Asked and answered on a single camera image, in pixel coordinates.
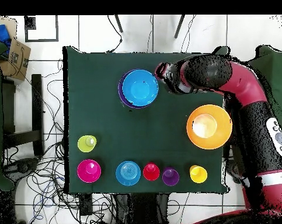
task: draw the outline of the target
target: plastic cup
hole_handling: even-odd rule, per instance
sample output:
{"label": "plastic cup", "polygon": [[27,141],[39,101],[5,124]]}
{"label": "plastic cup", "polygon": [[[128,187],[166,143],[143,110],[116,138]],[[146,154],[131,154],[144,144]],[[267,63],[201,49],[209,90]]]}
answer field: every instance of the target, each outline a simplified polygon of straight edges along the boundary
{"label": "plastic cup", "polygon": [[203,167],[193,165],[190,167],[190,178],[195,183],[203,183],[207,180],[207,171]]}
{"label": "plastic cup", "polygon": [[172,167],[166,167],[162,174],[162,181],[167,186],[175,186],[179,181],[179,173]]}
{"label": "plastic cup", "polygon": [[140,167],[136,162],[122,162],[116,169],[116,178],[124,186],[133,186],[138,183],[141,177]]}
{"label": "plastic cup", "polygon": [[85,135],[78,139],[78,148],[81,152],[90,152],[94,149],[96,143],[95,136]]}
{"label": "plastic cup", "polygon": [[159,177],[159,168],[156,164],[150,162],[143,169],[145,179],[153,181]]}
{"label": "plastic cup", "polygon": [[209,138],[217,130],[217,122],[209,114],[200,114],[193,121],[193,131],[200,138]]}
{"label": "plastic cup", "polygon": [[86,183],[92,183],[99,179],[101,168],[94,160],[83,160],[78,165],[78,177]]}

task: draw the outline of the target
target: bowl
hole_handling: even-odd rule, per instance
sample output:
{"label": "bowl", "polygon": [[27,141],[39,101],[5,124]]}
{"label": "bowl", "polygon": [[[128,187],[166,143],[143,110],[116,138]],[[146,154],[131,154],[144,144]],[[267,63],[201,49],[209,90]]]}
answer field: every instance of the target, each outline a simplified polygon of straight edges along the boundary
{"label": "bowl", "polygon": [[208,104],[196,108],[186,124],[193,144],[201,149],[217,149],[231,136],[232,120],[222,107]]}
{"label": "bowl", "polygon": [[122,78],[120,79],[119,84],[118,84],[118,94],[119,94],[119,96],[120,96],[121,101],[122,101],[126,106],[131,107],[131,108],[134,108],[134,109],[141,109],[141,108],[146,107],[147,105],[146,105],[146,106],[141,106],[141,107],[134,106],[133,104],[131,104],[131,103],[124,97],[123,91],[122,91],[123,80],[124,80],[125,77],[126,77],[130,72],[132,72],[132,71],[126,72],[126,73],[122,76]]}
{"label": "bowl", "polygon": [[123,80],[123,95],[134,106],[152,103],[158,94],[158,82],[152,73],[143,69],[130,72]]}

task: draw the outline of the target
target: stacked bowls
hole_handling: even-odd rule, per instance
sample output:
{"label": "stacked bowls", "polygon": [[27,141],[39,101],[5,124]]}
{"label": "stacked bowls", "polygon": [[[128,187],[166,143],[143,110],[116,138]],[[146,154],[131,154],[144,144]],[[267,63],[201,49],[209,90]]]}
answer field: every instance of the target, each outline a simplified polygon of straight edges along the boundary
{"label": "stacked bowls", "polygon": [[149,106],[157,97],[158,82],[152,73],[133,69],[120,79],[118,93],[126,106],[141,109]]}

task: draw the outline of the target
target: cup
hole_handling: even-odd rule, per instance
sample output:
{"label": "cup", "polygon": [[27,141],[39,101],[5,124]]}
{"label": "cup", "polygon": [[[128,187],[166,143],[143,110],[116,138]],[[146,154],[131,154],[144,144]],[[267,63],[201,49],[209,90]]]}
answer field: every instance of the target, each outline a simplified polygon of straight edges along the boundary
{"label": "cup", "polygon": [[193,165],[190,167],[190,178],[195,183],[203,183],[207,180],[207,171],[203,167]]}
{"label": "cup", "polygon": [[140,167],[130,160],[122,162],[116,169],[116,179],[124,186],[133,186],[141,177]]}
{"label": "cup", "polygon": [[159,168],[156,164],[149,162],[143,169],[145,179],[149,181],[156,180],[159,177]]}
{"label": "cup", "polygon": [[96,143],[95,136],[85,135],[78,139],[78,148],[81,152],[90,152],[94,149]]}
{"label": "cup", "polygon": [[172,167],[166,167],[162,174],[162,181],[167,186],[175,186],[179,181],[179,173]]}
{"label": "cup", "polygon": [[101,168],[95,160],[83,160],[78,165],[78,177],[86,183],[92,183],[99,179]]}

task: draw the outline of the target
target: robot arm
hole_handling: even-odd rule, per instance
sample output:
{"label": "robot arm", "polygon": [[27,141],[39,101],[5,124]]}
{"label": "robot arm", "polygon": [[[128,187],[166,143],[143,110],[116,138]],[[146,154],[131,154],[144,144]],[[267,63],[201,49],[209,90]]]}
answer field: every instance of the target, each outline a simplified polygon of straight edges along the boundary
{"label": "robot arm", "polygon": [[253,209],[282,212],[282,129],[256,74],[231,57],[198,55],[160,63],[155,76],[176,94],[229,93],[240,102],[238,121],[245,165],[242,184]]}

